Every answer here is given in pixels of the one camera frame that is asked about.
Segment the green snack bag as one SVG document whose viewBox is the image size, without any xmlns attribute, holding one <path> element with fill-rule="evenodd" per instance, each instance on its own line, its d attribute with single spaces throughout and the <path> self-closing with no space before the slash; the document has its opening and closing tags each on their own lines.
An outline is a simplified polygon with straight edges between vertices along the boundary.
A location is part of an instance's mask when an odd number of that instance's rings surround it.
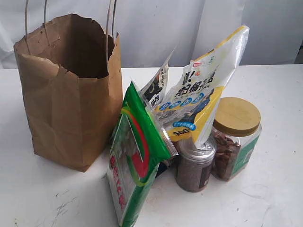
<svg viewBox="0 0 303 227">
<path fill-rule="evenodd" d="M 107 179 L 118 226 L 133 227 L 161 161 L 177 155 L 168 133 L 131 82 L 113 132 Z"/>
</svg>

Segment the black metal frame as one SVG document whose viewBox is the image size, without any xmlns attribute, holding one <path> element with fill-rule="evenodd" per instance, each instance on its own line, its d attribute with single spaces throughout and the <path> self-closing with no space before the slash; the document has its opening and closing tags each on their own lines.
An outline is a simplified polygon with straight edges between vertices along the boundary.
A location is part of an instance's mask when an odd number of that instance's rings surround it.
<svg viewBox="0 0 303 227">
<path fill-rule="evenodd" d="M 296 57 L 293 64 L 302 64 L 303 63 L 303 41 L 300 44 Z"/>
</svg>

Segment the silver top can of seeds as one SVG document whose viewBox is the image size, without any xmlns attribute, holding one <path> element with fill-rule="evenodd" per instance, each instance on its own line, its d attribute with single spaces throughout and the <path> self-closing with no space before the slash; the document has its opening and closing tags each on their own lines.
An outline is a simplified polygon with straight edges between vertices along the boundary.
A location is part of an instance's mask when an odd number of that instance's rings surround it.
<svg viewBox="0 0 303 227">
<path fill-rule="evenodd" d="M 176 182 L 187 192 L 199 192 L 207 184 L 211 174 L 216 144 L 209 137 L 198 149 L 192 139 L 178 142 L 179 156 L 176 169 Z"/>
</svg>

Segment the black white cat food pouch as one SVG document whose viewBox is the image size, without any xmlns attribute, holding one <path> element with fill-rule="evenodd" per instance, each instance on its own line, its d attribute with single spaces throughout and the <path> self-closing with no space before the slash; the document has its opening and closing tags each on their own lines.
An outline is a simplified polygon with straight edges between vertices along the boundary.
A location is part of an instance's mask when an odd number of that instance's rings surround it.
<svg viewBox="0 0 303 227">
<path fill-rule="evenodd" d="M 158 69 L 153 78 L 140 90 L 140 97 L 143 99 L 145 106 L 155 109 L 158 104 L 163 100 L 166 87 L 169 79 L 168 62 L 173 55 L 176 48 L 174 48 L 163 65 Z"/>
</svg>

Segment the white backdrop curtain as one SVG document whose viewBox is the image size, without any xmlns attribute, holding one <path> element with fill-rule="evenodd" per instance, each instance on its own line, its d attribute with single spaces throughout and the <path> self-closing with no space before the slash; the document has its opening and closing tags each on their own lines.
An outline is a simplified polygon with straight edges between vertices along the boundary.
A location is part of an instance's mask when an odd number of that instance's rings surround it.
<svg viewBox="0 0 303 227">
<path fill-rule="evenodd" d="M 0 66 L 16 68 L 13 45 L 47 19 L 78 14 L 106 25 L 107 0 L 3 0 Z M 115 30 L 123 67 L 185 66 L 241 25 L 250 28 L 242 65 L 292 64 L 303 41 L 300 0 L 119 0 Z"/>
</svg>

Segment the clear jar with wooden lid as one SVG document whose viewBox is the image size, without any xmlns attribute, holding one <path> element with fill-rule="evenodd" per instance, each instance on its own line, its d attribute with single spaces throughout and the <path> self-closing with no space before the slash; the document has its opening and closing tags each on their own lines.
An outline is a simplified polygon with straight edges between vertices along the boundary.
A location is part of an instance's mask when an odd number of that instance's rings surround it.
<svg viewBox="0 0 303 227">
<path fill-rule="evenodd" d="M 254 104 L 237 97 L 221 98 L 212 127 L 215 176 L 228 181 L 243 170 L 261 130 L 261 114 Z"/>
</svg>

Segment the yellow white sugar bag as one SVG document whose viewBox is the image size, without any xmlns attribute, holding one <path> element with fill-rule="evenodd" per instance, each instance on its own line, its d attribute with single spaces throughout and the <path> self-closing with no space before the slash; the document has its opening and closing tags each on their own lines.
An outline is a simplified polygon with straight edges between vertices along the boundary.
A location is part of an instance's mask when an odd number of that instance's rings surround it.
<svg viewBox="0 0 303 227">
<path fill-rule="evenodd" d="M 249 30 L 240 26 L 183 68 L 179 82 L 155 109 L 171 141 L 192 139 L 200 148 L 208 139 L 222 92 L 242 59 Z"/>
</svg>

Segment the brown paper bag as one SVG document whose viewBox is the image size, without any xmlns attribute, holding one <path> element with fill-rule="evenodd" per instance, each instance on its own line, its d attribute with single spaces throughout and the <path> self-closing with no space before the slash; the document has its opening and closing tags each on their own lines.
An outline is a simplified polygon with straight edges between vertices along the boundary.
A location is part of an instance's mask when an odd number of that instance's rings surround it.
<svg viewBox="0 0 303 227">
<path fill-rule="evenodd" d="M 34 153 L 85 172 L 120 115 L 119 38 L 68 14 L 25 33 L 14 52 Z"/>
</svg>

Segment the dark blue snack packet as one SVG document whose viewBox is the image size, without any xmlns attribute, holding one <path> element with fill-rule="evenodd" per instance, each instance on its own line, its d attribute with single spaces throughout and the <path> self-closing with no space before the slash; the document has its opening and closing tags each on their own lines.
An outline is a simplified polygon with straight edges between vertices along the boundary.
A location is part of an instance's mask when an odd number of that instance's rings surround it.
<svg viewBox="0 0 303 227">
<path fill-rule="evenodd" d="M 174 167 L 176 163 L 177 157 L 171 157 L 169 159 L 165 159 L 159 163 L 159 167 L 156 173 L 156 178 L 164 173 L 166 170 L 171 169 Z"/>
</svg>

